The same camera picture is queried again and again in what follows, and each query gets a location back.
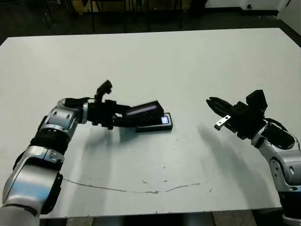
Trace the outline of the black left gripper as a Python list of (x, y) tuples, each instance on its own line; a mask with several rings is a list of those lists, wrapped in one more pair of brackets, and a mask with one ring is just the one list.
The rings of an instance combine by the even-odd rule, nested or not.
[(105, 102), (96, 102), (88, 104), (88, 121), (92, 125), (97, 126), (100, 124), (109, 130), (114, 127), (122, 128), (134, 128), (136, 127), (136, 122), (129, 118), (116, 117), (113, 120), (117, 108), (117, 113), (126, 114), (132, 107), (128, 105), (117, 105), (116, 101), (105, 100)]

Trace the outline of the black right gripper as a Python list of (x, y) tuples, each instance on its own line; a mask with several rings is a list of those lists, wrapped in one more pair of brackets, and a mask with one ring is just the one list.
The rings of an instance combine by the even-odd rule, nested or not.
[(231, 105), (218, 97), (209, 97), (206, 103), (217, 115), (221, 116), (214, 128), (221, 130), (222, 127), (226, 127), (236, 133), (240, 139), (254, 138), (266, 125), (260, 112), (241, 101)]

